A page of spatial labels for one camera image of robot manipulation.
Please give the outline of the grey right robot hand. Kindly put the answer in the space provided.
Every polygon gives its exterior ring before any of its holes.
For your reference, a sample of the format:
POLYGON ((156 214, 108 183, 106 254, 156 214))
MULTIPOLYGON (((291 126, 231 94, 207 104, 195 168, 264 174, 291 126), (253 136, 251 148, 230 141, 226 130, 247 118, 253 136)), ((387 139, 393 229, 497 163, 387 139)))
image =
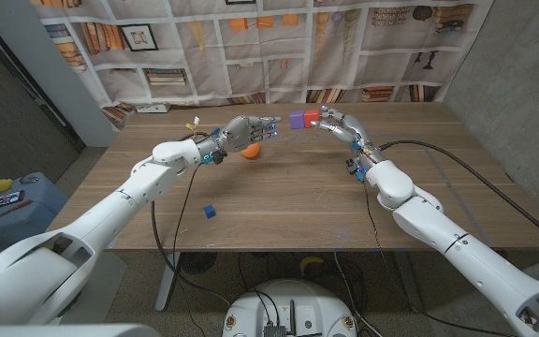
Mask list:
POLYGON ((327 106, 321 107, 319 120, 311 121, 311 126, 326 130, 336 139, 349 145, 357 143, 364 146, 370 142, 367 131, 357 118, 327 106))

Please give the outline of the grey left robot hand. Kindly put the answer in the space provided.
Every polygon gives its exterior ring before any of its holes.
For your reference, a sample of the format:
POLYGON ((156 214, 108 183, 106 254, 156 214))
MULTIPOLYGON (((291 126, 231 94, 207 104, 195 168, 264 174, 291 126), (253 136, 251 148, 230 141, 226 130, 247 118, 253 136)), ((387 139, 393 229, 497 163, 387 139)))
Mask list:
POLYGON ((220 147, 227 152, 240 152, 251 144, 277 136, 276 125, 281 117, 238 116, 220 133, 220 147))

